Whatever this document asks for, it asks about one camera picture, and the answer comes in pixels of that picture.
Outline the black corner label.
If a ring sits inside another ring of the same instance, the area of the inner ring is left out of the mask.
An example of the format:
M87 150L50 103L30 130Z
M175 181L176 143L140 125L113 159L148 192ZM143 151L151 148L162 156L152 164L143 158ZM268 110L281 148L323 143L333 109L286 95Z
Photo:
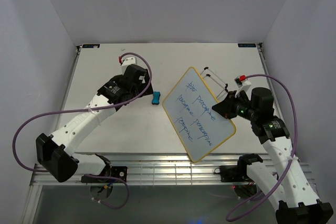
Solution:
M237 44L239 48L256 48L255 43L238 43Z
M82 45L82 48L91 48L91 49L96 49L96 48L100 48L100 44L83 44Z

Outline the black left corner label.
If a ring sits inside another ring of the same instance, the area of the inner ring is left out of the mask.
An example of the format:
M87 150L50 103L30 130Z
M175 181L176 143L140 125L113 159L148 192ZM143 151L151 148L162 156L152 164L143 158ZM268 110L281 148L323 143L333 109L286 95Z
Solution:
M100 48L100 44L83 44L82 45L82 48L91 48L91 49L96 49L96 48Z

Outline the black right corner label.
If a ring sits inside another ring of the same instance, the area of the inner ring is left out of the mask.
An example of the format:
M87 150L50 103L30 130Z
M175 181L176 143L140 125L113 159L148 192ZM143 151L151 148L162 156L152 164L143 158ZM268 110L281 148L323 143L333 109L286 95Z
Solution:
M256 48L255 43L238 43L237 44L239 48Z

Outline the aluminium table frame rail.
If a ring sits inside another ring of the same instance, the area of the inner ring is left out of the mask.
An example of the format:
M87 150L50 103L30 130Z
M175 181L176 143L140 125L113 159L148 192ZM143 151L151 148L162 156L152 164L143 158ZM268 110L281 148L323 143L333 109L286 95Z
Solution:
M126 166L129 186L183 186L220 185L220 166L237 165L243 154L209 154L198 163L192 163L187 154L140 154L140 153L99 153L109 158L113 166ZM308 163L300 162L301 168L311 185L315 179ZM81 175L59 183L47 173L34 173L31 186L84 186Z

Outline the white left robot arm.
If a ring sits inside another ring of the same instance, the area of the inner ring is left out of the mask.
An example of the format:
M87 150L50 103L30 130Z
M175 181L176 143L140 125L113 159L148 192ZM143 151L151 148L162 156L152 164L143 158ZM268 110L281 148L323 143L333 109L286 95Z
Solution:
M65 182L75 174L90 174L100 182L111 177L112 164L107 158L98 154L77 154L76 149L126 101L153 93L148 69L136 64L122 69L122 74L98 89L83 112L50 135L42 133L37 137L37 160L58 182Z

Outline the yellow framed whiteboard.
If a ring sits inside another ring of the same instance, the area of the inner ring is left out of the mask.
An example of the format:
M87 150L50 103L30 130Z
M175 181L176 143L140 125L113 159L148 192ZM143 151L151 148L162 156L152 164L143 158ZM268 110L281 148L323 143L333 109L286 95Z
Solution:
M212 110L218 100L194 67L189 67L162 102L191 162L197 163L234 136L236 126Z

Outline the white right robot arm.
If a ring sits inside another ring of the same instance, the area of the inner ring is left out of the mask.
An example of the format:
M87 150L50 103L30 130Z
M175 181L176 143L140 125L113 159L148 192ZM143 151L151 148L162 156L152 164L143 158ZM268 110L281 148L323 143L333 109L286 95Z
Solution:
M275 116L274 98L267 88L254 88L248 98L244 91L231 91L212 107L226 119L240 116L251 123L253 133L270 156L278 178L270 173L257 154L239 158L237 174L253 180L275 210L278 223L327 223L333 215L330 203L322 202L310 186L282 119Z

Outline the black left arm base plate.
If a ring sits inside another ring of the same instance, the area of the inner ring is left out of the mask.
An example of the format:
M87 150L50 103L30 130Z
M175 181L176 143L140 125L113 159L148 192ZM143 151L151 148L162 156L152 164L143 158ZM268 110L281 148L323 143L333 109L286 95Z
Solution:
M107 184L110 182L112 183L114 182L114 179L103 179L101 177L116 177L126 182L127 173L128 173L127 166L107 166L99 174L100 178L82 176L81 182L82 183L107 183Z

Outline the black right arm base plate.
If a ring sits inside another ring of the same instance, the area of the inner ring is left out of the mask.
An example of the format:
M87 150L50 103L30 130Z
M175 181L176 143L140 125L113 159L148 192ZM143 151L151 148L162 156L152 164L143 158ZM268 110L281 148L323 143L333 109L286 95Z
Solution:
M214 169L214 175L220 176L223 183L251 183L253 182L246 173L238 168L237 165L222 165Z

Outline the blue whiteboard eraser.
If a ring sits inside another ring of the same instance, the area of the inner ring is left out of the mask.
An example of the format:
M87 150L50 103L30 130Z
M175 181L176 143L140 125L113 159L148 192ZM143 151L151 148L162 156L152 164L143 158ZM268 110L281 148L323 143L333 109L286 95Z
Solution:
M159 91L154 91L151 103L153 105L159 105L160 104L160 96L161 96L161 93Z

